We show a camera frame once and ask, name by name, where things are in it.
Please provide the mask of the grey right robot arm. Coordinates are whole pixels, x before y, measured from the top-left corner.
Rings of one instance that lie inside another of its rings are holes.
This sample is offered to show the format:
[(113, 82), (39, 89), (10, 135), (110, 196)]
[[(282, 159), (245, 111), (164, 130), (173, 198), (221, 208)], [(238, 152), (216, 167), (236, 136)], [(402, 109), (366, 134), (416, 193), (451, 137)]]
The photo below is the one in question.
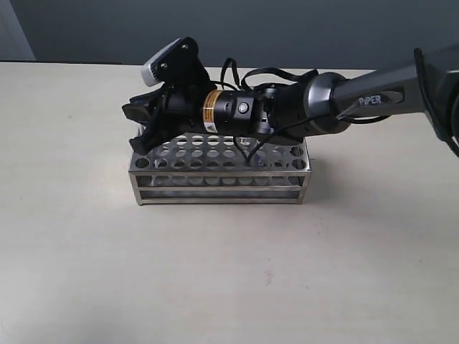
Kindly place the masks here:
[(196, 54), (179, 56), (177, 48), (151, 65), (164, 71), (160, 88), (122, 107), (127, 119), (143, 127), (130, 141), (140, 155), (185, 133), (293, 145), (410, 113), (425, 114), (437, 138), (458, 151), (457, 45), (428, 54), (415, 49), (408, 63), (351, 79), (272, 68), (280, 82), (257, 86), (245, 77), (236, 77), (233, 85), (212, 81)]

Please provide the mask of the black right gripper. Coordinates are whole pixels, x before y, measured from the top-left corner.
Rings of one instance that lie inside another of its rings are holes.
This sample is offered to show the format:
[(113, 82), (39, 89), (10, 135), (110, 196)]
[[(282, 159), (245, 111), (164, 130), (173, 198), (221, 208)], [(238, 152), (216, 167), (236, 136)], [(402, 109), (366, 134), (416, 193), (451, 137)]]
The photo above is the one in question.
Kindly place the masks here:
[[(139, 155), (182, 133), (261, 138), (273, 131), (268, 122), (269, 99), (242, 86), (232, 58), (224, 62), (218, 82), (175, 87), (162, 102), (163, 97), (163, 91), (148, 92), (121, 107), (128, 120), (147, 124), (142, 134), (129, 140)], [(159, 105), (160, 115), (151, 119)]]

